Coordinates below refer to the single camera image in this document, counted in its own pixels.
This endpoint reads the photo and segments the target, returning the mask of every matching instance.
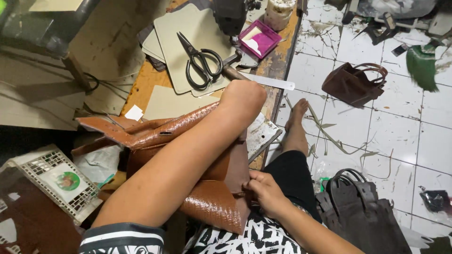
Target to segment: workbench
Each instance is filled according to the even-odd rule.
[[[173,0],[170,2],[167,12],[176,8],[178,5],[184,3],[187,0]],[[278,80],[285,80],[288,74],[288,68],[292,61],[292,55],[295,44],[298,37],[298,29],[300,26],[301,18],[296,15],[294,9],[290,18],[288,26],[279,32],[279,35],[284,41],[280,42],[276,48],[268,54],[259,65],[251,70],[251,74],[264,76],[268,78],[274,78]],[[127,97],[127,100],[121,110],[121,116],[124,116],[133,105],[138,106],[143,111],[147,108],[149,99],[151,98],[152,90],[155,85],[161,85],[165,87],[173,87],[169,78],[168,72],[158,72],[151,65],[150,62],[145,61],[141,66],[138,73],[138,77],[135,80],[132,89]],[[282,99],[283,90],[270,86],[265,86],[267,91],[267,100],[265,101],[262,112],[272,122],[276,122],[278,116],[279,104]],[[222,90],[218,90],[211,96],[220,97]],[[267,151],[262,152],[251,164],[251,169],[261,170],[265,166],[265,160],[267,157]]]

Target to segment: glue jar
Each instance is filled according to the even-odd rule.
[[[289,23],[295,0],[268,0],[264,23],[274,31],[283,30]]]

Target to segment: person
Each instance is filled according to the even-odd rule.
[[[112,194],[83,235],[79,252],[162,253],[165,232],[159,227],[204,171],[254,121],[265,100],[265,89],[256,82],[232,81],[216,109],[167,144]],[[263,172],[250,171],[251,180],[243,188],[254,193],[259,206],[251,208],[243,235],[205,225],[188,241],[185,253],[362,253],[322,225],[316,211],[301,125],[307,108],[305,99],[293,107],[282,154]],[[178,174],[182,171],[192,173]],[[179,191],[172,191],[174,186]]]

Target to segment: hand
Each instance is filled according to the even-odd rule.
[[[294,207],[292,202],[284,196],[271,174],[250,170],[250,177],[251,180],[243,184],[243,187],[256,194],[261,208],[268,217],[279,219],[283,212]]]
[[[255,81],[233,80],[221,94],[218,107],[244,121],[249,126],[259,115],[267,98],[267,92]]]

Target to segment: hole in leather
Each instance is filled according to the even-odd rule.
[[[171,135],[171,134],[173,134],[173,132],[160,132],[159,134],[160,135]]]

